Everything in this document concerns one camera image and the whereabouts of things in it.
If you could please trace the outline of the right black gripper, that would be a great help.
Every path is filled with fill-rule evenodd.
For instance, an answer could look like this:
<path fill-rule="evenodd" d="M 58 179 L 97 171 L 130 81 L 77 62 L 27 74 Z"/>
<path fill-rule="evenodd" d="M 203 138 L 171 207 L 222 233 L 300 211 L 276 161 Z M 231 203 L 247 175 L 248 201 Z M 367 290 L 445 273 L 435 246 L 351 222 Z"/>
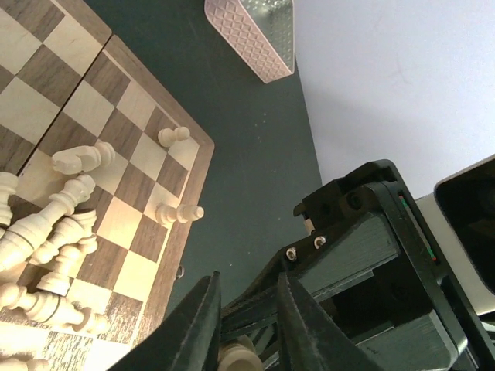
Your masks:
<path fill-rule="evenodd" d="M 369 162 L 305 197 L 295 215 L 312 233 L 281 250 L 285 272 L 354 344 L 348 370 L 367 356 L 382 370 L 473 370 L 463 302 L 430 229 L 390 161 Z"/>

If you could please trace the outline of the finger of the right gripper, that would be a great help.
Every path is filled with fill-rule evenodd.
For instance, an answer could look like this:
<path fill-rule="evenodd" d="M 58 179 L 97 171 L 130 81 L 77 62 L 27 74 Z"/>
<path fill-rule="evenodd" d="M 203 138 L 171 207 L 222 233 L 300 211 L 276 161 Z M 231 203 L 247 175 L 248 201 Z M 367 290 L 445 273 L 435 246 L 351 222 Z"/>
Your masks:
<path fill-rule="evenodd" d="M 282 267 L 264 271 L 239 298 L 220 312 L 220 342 L 227 343 L 242 335 L 251 337 L 256 331 L 272 330 L 276 325 L 276 288 Z"/>

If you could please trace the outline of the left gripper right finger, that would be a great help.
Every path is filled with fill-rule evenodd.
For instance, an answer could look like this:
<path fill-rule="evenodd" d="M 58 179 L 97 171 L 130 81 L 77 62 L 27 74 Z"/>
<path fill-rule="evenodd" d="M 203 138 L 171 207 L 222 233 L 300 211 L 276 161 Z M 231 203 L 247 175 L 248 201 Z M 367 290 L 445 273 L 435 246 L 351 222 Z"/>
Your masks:
<path fill-rule="evenodd" d="M 298 280 L 280 274 L 277 288 L 280 370 L 380 370 Z"/>

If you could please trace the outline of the white chess pawn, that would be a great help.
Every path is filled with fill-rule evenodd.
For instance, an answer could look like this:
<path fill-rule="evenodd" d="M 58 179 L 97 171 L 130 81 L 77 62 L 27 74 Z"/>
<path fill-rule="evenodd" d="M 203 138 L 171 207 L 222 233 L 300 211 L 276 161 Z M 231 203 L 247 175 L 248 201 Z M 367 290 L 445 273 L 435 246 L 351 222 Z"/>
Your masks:
<path fill-rule="evenodd" d="M 220 347 L 217 370 L 263 371 L 264 368 L 251 339 L 242 335 Z"/>

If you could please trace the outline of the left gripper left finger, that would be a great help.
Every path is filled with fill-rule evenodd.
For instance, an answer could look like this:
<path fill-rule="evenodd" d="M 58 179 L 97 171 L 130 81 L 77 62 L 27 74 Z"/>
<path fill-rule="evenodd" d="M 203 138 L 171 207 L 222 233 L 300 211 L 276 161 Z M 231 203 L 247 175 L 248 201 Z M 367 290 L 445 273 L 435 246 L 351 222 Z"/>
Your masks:
<path fill-rule="evenodd" d="M 198 280 L 162 324 L 112 370 L 216 370 L 220 348 L 220 273 Z"/>

